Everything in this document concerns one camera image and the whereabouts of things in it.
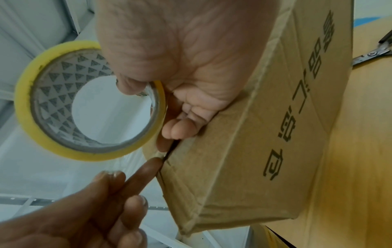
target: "yellow tape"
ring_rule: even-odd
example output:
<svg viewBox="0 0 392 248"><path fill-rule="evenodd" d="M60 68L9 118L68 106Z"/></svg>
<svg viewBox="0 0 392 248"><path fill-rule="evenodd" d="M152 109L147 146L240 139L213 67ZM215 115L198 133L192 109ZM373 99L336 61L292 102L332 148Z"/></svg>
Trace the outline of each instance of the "yellow tape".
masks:
<svg viewBox="0 0 392 248"><path fill-rule="evenodd" d="M83 50L83 49L100 49L98 43L93 41L72 41L60 44L49 50L45 51L41 55L37 56L24 70L21 75L15 89L15 110L16 116L22 129L40 146L43 148L66 158L81 160L81 161L104 161L109 159L115 159L126 154L129 154L136 149L143 146L148 140L150 140L155 133L159 132L162 125L166 104L165 104L165 93L163 90L162 83L160 81L154 81L155 87L158 91L159 104L157 111L157 121L147 131L147 133L138 139L135 143L121 148L114 152L108 153L88 153L77 151L68 147L65 147L49 136L47 136L35 122L31 112L31 90L34 82L39 77L40 72L44 70L53 60L65 55L69 52Z"/></svg>

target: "wooden table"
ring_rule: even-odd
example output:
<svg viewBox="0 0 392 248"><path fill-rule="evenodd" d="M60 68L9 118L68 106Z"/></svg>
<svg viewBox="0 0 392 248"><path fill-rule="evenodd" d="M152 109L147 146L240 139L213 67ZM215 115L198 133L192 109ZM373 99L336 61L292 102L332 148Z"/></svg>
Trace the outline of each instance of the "wooden table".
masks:
<svg viewBox="0 0 392 248"><path fill-rule="evenodd" d="M392 29L354 29L353 56ZM392 56L355 68L306 210L268 227L297 248L392 247Z"/></svg>

